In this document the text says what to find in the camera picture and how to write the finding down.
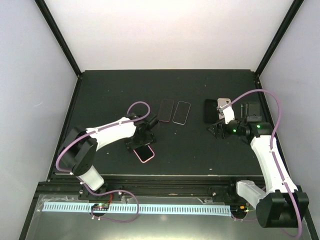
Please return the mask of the black phone case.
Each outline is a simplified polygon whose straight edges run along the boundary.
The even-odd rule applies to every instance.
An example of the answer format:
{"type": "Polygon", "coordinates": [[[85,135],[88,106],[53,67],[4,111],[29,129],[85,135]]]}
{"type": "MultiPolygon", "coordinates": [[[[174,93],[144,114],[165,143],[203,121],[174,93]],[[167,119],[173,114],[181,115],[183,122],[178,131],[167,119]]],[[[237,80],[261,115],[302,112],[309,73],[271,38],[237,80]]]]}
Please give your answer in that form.
{"type": "Polygon", "coordinates": [[[219,118],[217,111],[218,101],[215,99],[206,99],[204,101],[204,122],[207,124],[214,124],[219,118]]]}

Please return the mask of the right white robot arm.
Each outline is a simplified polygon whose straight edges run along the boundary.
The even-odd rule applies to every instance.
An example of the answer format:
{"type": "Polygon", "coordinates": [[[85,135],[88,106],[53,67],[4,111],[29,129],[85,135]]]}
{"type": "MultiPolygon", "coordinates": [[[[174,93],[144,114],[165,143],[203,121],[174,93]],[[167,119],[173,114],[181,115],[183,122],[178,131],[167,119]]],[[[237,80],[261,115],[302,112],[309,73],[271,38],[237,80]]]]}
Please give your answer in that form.
{"type": "Polygon", "coordinates": [[[240,119],[235,118],[229,98],[219,98],[214,106],[218,120],[207,130],[217,139],[232,135],[246,138],[265,183],[262,190],[251,180],[240,180],[228,187],[228,198],[234,202],[245,199],[255,209],[257,221],[263,228],[300,228],[309,198],[291,180],[272,136],[273,128],[262,119],[260,104],[243,103],[240,119]]]}

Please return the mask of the beige phone case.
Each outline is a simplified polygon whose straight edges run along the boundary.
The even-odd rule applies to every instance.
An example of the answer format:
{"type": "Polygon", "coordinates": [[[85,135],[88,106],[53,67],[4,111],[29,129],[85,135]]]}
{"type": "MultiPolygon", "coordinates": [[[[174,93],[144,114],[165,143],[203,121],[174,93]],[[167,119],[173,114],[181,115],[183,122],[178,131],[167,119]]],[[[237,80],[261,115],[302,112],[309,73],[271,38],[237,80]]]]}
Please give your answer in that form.
{"type": "MultiPolygon", "coordinates": [[[[230,102],[231,102],[231,100],[229,98],[218,98],[217,99],[217,105],[219,108],[229,104],[230,102]]],[[[220,120],[225,118],[224,114],[222,112],[218,113],[218,117],[220,120]]]]}

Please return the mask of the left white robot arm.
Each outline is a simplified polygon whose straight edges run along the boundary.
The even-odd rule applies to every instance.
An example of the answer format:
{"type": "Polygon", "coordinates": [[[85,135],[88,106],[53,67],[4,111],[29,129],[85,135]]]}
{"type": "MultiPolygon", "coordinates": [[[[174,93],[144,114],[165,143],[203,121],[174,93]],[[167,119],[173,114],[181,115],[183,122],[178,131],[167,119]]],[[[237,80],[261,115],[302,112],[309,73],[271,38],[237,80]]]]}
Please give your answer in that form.
{"type": "Polygon", "coordinates": [[[108,188],[94,167],[96,152],[109,144],[124,140],[125,148],[145,164],[155,157],[151,148],[151,144],[156,142],[152,128],[158,121],[153,113],[146,117],[130,113],[99,127],[75,127],[60,148],[56,169],[72,173],[89,188],[89,193],[95,199],[101,200],[107,195],[108,188]]]}

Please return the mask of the black phone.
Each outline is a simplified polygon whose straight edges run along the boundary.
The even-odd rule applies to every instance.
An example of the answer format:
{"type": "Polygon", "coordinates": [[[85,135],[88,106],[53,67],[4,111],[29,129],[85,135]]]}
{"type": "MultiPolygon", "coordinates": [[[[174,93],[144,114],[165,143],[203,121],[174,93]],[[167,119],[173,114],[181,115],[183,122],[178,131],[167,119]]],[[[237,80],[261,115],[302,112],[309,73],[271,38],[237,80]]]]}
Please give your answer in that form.
{"type": "Polygon", "coordinates": [[[158,120],[160,122],[168,123],[171,120],[173,107],[174,107],[174,100],[163,99],[160,103],[160,107],[157,115],[158,120]]]}

